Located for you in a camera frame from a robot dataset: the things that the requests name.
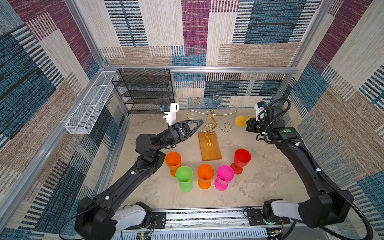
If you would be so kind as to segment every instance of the wooden board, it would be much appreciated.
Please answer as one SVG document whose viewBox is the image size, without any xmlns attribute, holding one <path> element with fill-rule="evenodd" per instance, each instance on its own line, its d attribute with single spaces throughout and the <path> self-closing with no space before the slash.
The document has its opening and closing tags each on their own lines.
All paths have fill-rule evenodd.
<svg viewBox="0 0 384 240">
<path fill-rule="evenodd" d="M 219 160 L 221 159 L 221 152 L 218 146 L 217 137 L 215 131 L 212 131 L 211 146 L 208 147 L 208 138 L 205 136 L 205 132 L 199 132 L 200 150 L 203 161 Z"/>
</svg>

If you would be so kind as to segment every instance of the white mesh shelf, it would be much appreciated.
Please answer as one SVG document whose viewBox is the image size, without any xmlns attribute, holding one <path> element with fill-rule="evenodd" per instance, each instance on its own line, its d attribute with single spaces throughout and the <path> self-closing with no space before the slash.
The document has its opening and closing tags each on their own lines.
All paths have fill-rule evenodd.
<svg viewBox="0 0 384 240">
<path fill-rule="evenodd" d="M 65 124 L 65 129 L 70 134 L 89 134 L 91 132 L 111 94 L 113 89 L 112 80 L 118 80 L 114 71 L 104 71 L 98 76 L 67 124 Z"/>
</svg>

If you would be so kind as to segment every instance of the concrete floor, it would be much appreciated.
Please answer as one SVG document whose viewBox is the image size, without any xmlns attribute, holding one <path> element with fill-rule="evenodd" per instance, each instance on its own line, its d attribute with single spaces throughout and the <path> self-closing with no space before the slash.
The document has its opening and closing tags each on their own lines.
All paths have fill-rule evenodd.
<svg viewBox="0 0 384 240">
<path fill-rule="evenodd" d="M 188 110 L 177 113 L 177 121 L 188 120 Z M 225 122 L 232 125 L 232 130 L 223 132 L 215 129 L 220 146 L 222 159 L 203 162 L 200 152 L 197 133 L 185 142 L 181 142 L 175 149 L 164 153 L 176 151 L 182 157 L 182 165 L 193 170 L 192 191 L 184 193 L 179 189 L 176 178 L 170 175 L 166 163 L 150 178 L 145 180 L 122 204 L 145 202 L 151 208 L 189 208 L 189 207 L 241 207 L 261 206 L 265 200 L 283 198 L 289 201 L 305 201 L 309 199 L 304 184 L 294 170 L 292 164 L 272 144 L 256 141 L 257 134 L 245 131 L 245 127 L 235 125 L 238 115 L 254 117 L 253 108 L 238 109 L 233 115 L 217 117 L 217 122 L 223 127 Z M 124 142 L 121 156 L 113 176 L 112 183 L 118 180 L 135 163 L 138 153 L 135 152 L 136 137 L 142 133 L 158 134 L 167 129 L 167 123 L 162 115 L 134 114 L 131 118 L 127 137 Z M 234 180 L 226 191 L 220 192 L 212 186 L 201 189 L 198 184 L 197 168 L 208 163 L 216 170 L 219 166 L 233 163 L 235 151 L 239 148 L 247 149 L 251 155 L 251 162 L 243 168 L 241 175 L 235 175 Z"/>
</svg>

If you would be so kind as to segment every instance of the cable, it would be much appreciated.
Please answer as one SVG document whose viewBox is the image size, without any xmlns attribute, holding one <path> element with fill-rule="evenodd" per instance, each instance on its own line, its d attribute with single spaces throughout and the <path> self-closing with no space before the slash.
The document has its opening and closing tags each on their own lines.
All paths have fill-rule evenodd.
<svg viewBox="0 0 384 240">
<path fill-rule="evenodd" d="M 67 239 L 67 238 L 63 238 L 63 237 L 61 236 L 61 230 L 62 230 L 63 227 L 64 227 L 68 222 L 70 222 L 72 219 L 74 219 L 75 217 L 77 217 L 77 216 L 79 216 L 79 215 L 81 215 L 81 214 L 83 214 L 83 213 L 88 212 L 89 210 L 91 210 L 91 209 L 93 209 L 94 207 L 98 206 L 98 205 L 99 205 L 100 203 L 102 203 L 103 201 L 105 201 L 105 199 L 103 199 L 101 202 L 99 202 L 99 203 L 96 204 L 95 206 L 93 206 L 93 207 L 91 207 L 91 208 L 89 208 L 89 209 L 87 209 L 87 210 L 85 210 L 85 211 L 83 211 L 83 212 L 81 212 L 81 213 L 79 213 L 79 214 L 73 216 L 71 219 L 69 219 L 68 221 L 66 221 L 66 222 L 61 226 L 61 228 L 60 228 L 60 230 L 59 230 L 59 237 L 60 237 L 61 239 L 63 239 L 63 240 L 83 240 L 83 238 L 77 238 L 77 239 Z"/>
<path fill-rule="evenodd" d="M 152 227 L 153 227 L 152 233 L 153 233 L 153 232 L 155 232 L 155 228 L 156 228 L 156 220 L 155 219 L 152 219 L 152 220 L 153 220 L 153 225 L 152 225 Z M 152 236 L 152 233 L 151 233 L 152 227 L 149 230 L 149 235 L 151 235 L 151 236 Z"/>
<path fill-rule="evenodd" d="M 165 149 L 172 149 L 172 148 L 175 148 L 176 147 L 176 143 L 174 143 L 174 144 L 171 144 L 171 145 L 169 145 L 169 146 L 167 146 L 167 147 L 164 147 Z"/>
<path fill-rule="evenodd" d="M 260 117 L 262 116 L 262 114 L 263 114 L 264 112 L 265 112 L 264 110 L 261 111 L 261 112 L 257 115 L 257 119 L 259 119 L 259 120 L 263 120 L 265 117 L 263 117 L 263 118 L 260 118 Z"/>
<path fill-rule="evenodd" d="M 244 215 L 246 218 L 249 218 L 249 216 L 245 214 L 245 211 L 248 210 L 248 209 L 254 209 L 254 208 L 253 208 L 253 207 L 246 207 L 246 208 L 244 208 L 244 210 L 243 210 L 243 215 Z"/>
<path fill-rule="evenodd" d="M 288 109 L 291 107 L 291 101 L 289 99 L 286 99 L 286 98 L 280 98 L 280 99 L 277 99 L 275 100 L 274 102 L 276 101 L 281 101 L 281 100 L 284 100 L 284 101 L 287 101 L 288 102 L 288 106 L 287 108 L 281 112 L 280 114 L 278 114 L 272 121 L 270 121 L 269 123 L 266 124 L 266 127 L 264 129 L 264 131 L 266 129 L 269 128 L 269 126 L 274 122 L 276 121 L 279 117 L 281 117 L 282 115 L 284 115 Z M 264 135 L 264 142 L 268 143 L 268 144 L 275 144 L 275 143 L 282 143 L 282 142 L 287 142 L 287 143 L 293 143 L 293 144 L 297 144 L 298 142 L 294 141 L 294 140 L 274 140 L 274 141 L 268 141 L 267 138 L 266 138 L 266 135 Z M 372 226 L 371 224 L 369 223 L 367 217 L 363 214 L 363 212 L 353 203 L 353 201 L 349 200 L 349 198 L 347 198 L 343 192 L 340 190 L 339 187 L 337 187 L 336 185 L 334 185 L 334 183 L 332 182 L 332 180 L 330 178 L 328 178 L 328 176 L 321 170 L 321 167 L 320 165 L 316 162 L 315 158 L 312 156 L 311 152 L 303 145 L 303 144 L 299 144 L 298 145 L 304 152 L 305 154 L 308 156 L 308 158 L 310 159 L 313 167 L 315 169 L 320 169 L 320 171 L 317 172 L 317 174 L 321 177 L 321 179 L 323 179 L 329 186 L 332 190 L 335 191 L 335 193 L 337 193 L 340 197 L 342 197 L 350 206 L 351 208 L 357 213 L 357 215 L 361 218 L 361 220 L 363 221 L 363 224 L 367 230 L 367 234 L 364 238 L 362 238 L 361 240 L 372 240 L 373 239 L 373 230 L 372 230 Z M 348 238 L 348 237 L 344 237 L 344 236 L 341 236 L 337 233 L 335 233 L 334 231 L 326 228 L 326 227 L 320 227 L 321 229 L 323 229 L 324 231 L 326 231 L 327 233 L 331 234 L 332 236 L 335 236 L 341 240 L 355 240 L 355 239 L 352 239 L 352 238 Z"/>
<path fill-rule="evenodd" d="M 279 119 L 281 116 L 283 116 L 284 114 L 286 114 L 286 112 L 288 112 L 288 110 L 291 108 L 291 100 L 287 99 L 287 98 L 279 98 L 279 99 L 276 99 L 275 101 L 273 101 L 270 105 L 278 102 L 278 101 L 286 101 L 288 102 L 288 106 L 286 107 L 286 109 L 284 111 L 282 111 L 281 113 L 279 113 L 274 119 L 272 119 L 272 121 L 268 122 L 266 125 L 263 126 L 263 132 L 266 132 L 267 129 L 269 129 L 269 126 L 271 126 L 271 124 L 276 121 L 277 119 Z"/>
<path fill-rule="evenodd" d="M 127 204 L 127 205 L 125 205 L 124 207 L 122 207 L 122 210 L 123 210 L 126 206 L 131 206 L 131 207 L 133 207 L 133 205 L 131 205 L 131 204 Z"/>
<path fill-rule="evenodd" d="M 288 232 L 284 236 L 282 236 L 280 240 L 286 239 L 291 234 L 291 232 L 292 232 L 293 228 L 295 227 L 295 225 L 296 225 L 296 222 L 293 221 L 292 226 L 289 228 Z"/>
<path fill-rule="evenodd" d="M 283 230 L 284 228 L 284 221 L 280 218 L 280 221 L 281 221 L 281 230 Z"/>
</svg>

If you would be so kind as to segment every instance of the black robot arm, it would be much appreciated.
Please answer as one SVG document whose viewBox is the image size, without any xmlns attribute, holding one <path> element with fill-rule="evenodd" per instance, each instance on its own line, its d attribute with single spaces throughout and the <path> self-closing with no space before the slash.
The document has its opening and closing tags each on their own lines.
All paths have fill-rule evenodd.
<svg viewBox="0 0 384 240">
<path fill-rule="evenodd" d="M 284 111 L 279 106 L 272 106 L 278 101 L 288 102 L 288 106 Z M 265 106 L 265 102 L 258 103 L 258 106 L 262 105 Z M 259 116 L 258 118 L 251 118 L 247 121 L 246 130 L 248 132 L 258 133 L 256 140 L 260 140 L 258 137 L 261 135 L 266 143 L 275 144 L 275 146 L 280 149 L 300 176 L 310 199 L 297 203 L 296 205 L 287 205 L 287 202 L 282 201 L 282 199 L 265 201 L 263 218 L 267 222 L 275 222 L 279 217 L 290 217 L 293 218 L 293 220 L 302 221 L 310 228 L 320 227 L 333 236 L 343 240 L 349 240 L 349 238 L 338 235 L 324 226 L 343 222 L 349 209 L 352 207 L 362 219 L 367 229 L 367 235 L 363 239 L 372 240 L 372 227 L 364 214 L 353 203 L 353 195 L 349 190 L 341 190 L 337 184 L 323 172 L 310 151 L 306 148 L 296 129 L 293 127 L 285 127 L 283 115 L 289 110 L 290 106 L 291 101 L 288 99 L 277 99 L 273 101 L 269 106 L 264 108 L 265 117 L 261 121 L 258 121 Z M 291 209 L 285 206 L 295 206 L 296 209 L 290 211 Z"/>
<path fill-rule="evenodd" d="M 124 200 L 161 167 L 166 155 L 160 150 L 174 148 L 177 143 L 187 140 L 202 124 L 201 119 L 181 121 L 157 135 L 139 135 L 136 138 L 136 152 L 140 156 L 133 166 L 112 186 L 93 199 L 85 197 L 80 201 L 74 226 L 76 232 L 85 240 L 111 239 L 117 223 L 112 217 Z M 141 202 L 136 205 L 146 210 L 147 215 L 141 226 L 148 226 L 152 210 Z"/>
</svg>

